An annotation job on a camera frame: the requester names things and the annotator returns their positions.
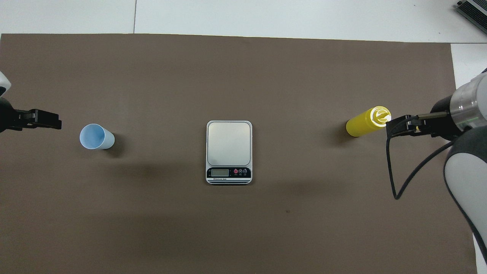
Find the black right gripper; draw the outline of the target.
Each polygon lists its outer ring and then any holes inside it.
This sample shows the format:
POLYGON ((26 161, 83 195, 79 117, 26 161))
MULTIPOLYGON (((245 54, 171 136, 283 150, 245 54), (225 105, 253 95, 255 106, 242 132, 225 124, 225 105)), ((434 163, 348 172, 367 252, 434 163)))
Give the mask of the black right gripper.
POLYGON ((447 112, 447 116, 431 120, 426 116, 401 116, 386 123, 387 137, 398 137, 412 134, 412 136, 431 135, 446 140, 454 140, 462 132, 454 123, 450 114, 452 95, 436 102, 431 113, 447 112))

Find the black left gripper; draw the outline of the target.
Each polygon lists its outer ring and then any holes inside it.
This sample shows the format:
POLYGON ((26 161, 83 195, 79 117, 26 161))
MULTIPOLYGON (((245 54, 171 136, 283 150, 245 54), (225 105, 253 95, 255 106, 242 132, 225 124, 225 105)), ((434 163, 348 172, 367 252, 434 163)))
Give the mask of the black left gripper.
POLYGON ((61 130, 62 121, 58 114, 40 109, 15 110, 7 99, 0 97, 0 132, 8 129, 33 129, 35 126, 61 130))

